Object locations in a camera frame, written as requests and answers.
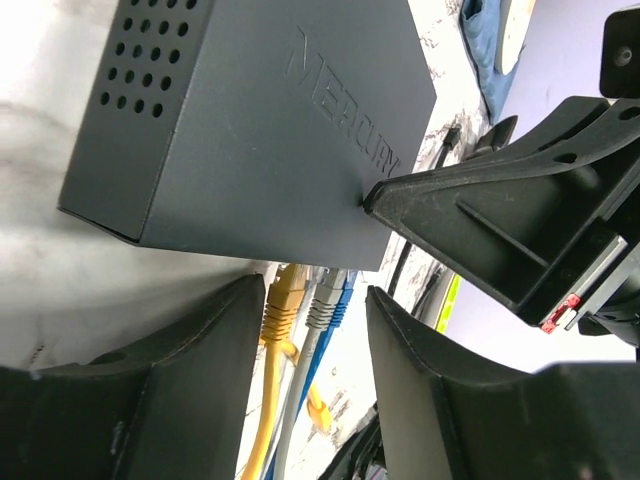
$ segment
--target ethernet cable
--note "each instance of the ethernet cable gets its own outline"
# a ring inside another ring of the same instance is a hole
[[[317,402],[313,402],[313,399],[317,399],[318,397],[312,397],[308,395],[312,386],[313,379],[316,376],[316,372],[320,367],[320,362],[322,362],[322,358],[324,357],[324,353],[329,346],[329,342],[331,341],[331,337],[333,336],[333,332],[336,328],[339,328],[342,324],[342,319],[347,311],[347,307],[349,306],[349,302],[351,301],[351,297],[353,296],[353,288],[356,283],[356,279],[358,278],[357,270],[349,270],[347,273],[347,278],[344,282],[344,286],[342,288],[342,294],[340,295],[340,300],[336,305],[336,308],[333,312],[333,316],[331,317],[331,321],[329,322],[329,327],[320,334],[320,338],[318,339],[318,345],[316,347],[316,351],[313,354],[313,358],[311,359],[311,366],[309,367],[309,372],[307,373],[307,378],[305,380],[304,388],[302,389],[302,395],[300,397],[300,404],[298,405],[298,414],[300,414],[300,410],[302,409],[302,405],[304,404],[304,399],[307,399],[307,412],[309,416],[313,420],[316,428],[323,432],[328,432],[331,427],[331,414],[327,405],[322,402],[318,404]]]
[[[261,346],[264,346],[265,342],[262,338],[260,338],[258,344]],[[289,361],[293,364],[293,366],[294,367],[298,366],[298,360],[300,359],[300,351],[298,350],[298,347],[296,347],[295,343],[293,343],[291,340],[285,340],[280,344],[280,348],[282,350],[282,353],[284,353],[284,355],[289,359]],[[322,405],[326,405],[326,403],[322,400],[322,397],[320,396],[320,392],[318,391],[318,388],[313,383],[311,384],[309,389],[305,390],[304,398],[307,399],[309,405],[313,406],[316,409],[320,409]],[[319,421],[316,420],[316,417],[313,416],[312,414],[309,414],[309,416],[311,417],[311,421],[314,423],[314,425],[317,428],[321,430],[325,430],[323,428],[324,423],[322,424],[319,423]],[[271,461],[271,458],[267,456],[266,460]]]
[[[315,297],[311,304],[309,315],[307,316],[307,326],[309,330],[300,352],[298,367],[293,375],[293,380],[289,387],[289,395],[285,404],[280,442],[275,456],[275,480],[284,480],[293,427],[298,414],[300,396],[311,365],[311,359],[316,350],[320,335],[331,323],[333,313],[342,296],[346,277],[346,270],[331,269],[322,283],[316,287]]]
[[[322,282],[322,279],[324,278],[325,274],[326,274],[327,269],[324,267],[311,267],[311,275],[310,275],[310,279],[309,282],[307,283],[307,291],[304,294],[304,297],[302,299],[302,304],[300,305],[300,309],[298,310],[298,315],[296,317],[296,322],[295,325],[293,327],[293,332],[292,332],[292,337],[297,338],[297,329],[300,328],[300,326],[302,325],[303,322],[301,322],[301,316],[305,315],[306,318],[306,313],[309,310],[309,307],[311,306],[311,302],[313,300],[313,296],[316,290],[316,286]],[[282,390],[280,391],[280,396],[284,399],[286,399],[289,396],[289,387],[291,385],[291,382],[287,382],[287,388],[286,388],[286,392],[284,392],[284,396],[282,395]],[[265,480],[267,477],[267,474],[269,475],[270,479],[273,479],[273,469],[275,467],[275,464],[273,462],[273,458],[275,456],[276,450],[278,448],[278,441],[280,440],[280,431],[282,430],[282,417],[284,415],[284,405],[282,406],[282,408],[280,409],[280,411],[278,412],[278,416],[276,418],[276,424],[275,427],[273,429],[273,434],[271,436],[271,442],[269,443],[269,449],[267,450],[267,455],[265,457],[265,461],[264,461],[264,465],[265,467],[268,466],[268,468],[263,468],[262,471],[260,472],[260,480]]]
[[[256,439],[242,474],[242,480],[257,480],[264,461],[278,409],[282,344],[289,341],[298,309],[304,297],[308,267],[291,264],[279,268],[269,287],[261,339],[266,346],[262,409]]]

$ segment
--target blue ethernet cable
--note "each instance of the blue ethernet cable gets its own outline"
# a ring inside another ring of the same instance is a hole
[[[347,273],[347,277],[342,287],[342,294],[340,295],[340,300],[336,304],[336,309],[331,317],[331,321],[329,322],[329,327],[327,330],[322,332],[320,338],[318,339],[318,345],[316,350],[314,351],[313,358],[311,360],[311,365],[309,367],[309,372],[307,373],[307,377],[305,379],[303,393],[300,397],[300,403],[298,404],[298,415],[300,414],[300,410],[302,410],[302,406],[306,401],[307,394],[309,393],[309,388],[313,383],[313,378],[320,366],[320,362],[324,356],[324,352],[331,341],[331,337],[333,335],[333,331],[338,328],[342,324],[342,320],[347,311],[347,307],[349,306],[349,302],[351,301],[351,297],[353,296],[353,288],[356,283],[356,279],[358,277],[357,270],[349,270]],[[275,455],[271,459],[269,463],[269,468],[267,469],[267,474],[265,476],[265,480],[273,480],[274,471],[275,471]]]

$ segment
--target mercury logo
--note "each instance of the mercury logo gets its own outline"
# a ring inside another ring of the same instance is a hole
[[[307,35],[298,27],[287,57],[290,76],[316,109],[351,141],[387,178],[400,159],[349,93],[325,58],[311,50]]]

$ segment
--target marble surface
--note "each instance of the marble surface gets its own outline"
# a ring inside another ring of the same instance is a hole
[[[458,27],[461,0],[410,0],[438,102],[416,169],[429,168],[449,125],[460,123],[459,159],[486,112]],[[88,362],[168,324],[216,286],[273,265],[136,249],[61,214],[55,205],[116,0],[0,4],[0,364],[44,368]],[[317,384],[336,419],[329,435],[301,416],[289,478],[315,478],[375,398],[364,317],[367,285],[386,286],[402,247],[393,235],[380,272],[360,276]],[[412,305],[431,259],[413,252],[398,286]],[[256,362],[238,462],[259,416]]]

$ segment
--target white wall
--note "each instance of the white wall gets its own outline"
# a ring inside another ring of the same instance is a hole
[[[638,0],[538,0],[502,118],[518,115],[514,140],[572,95],[600,96],[607,17]]]
[[[447,336],[486,358],[526,372],[557,362],[635,359],[635,350],[613,335],[584,337],[577,327],[547,335],[529,327],[468,282],[460,286]]]

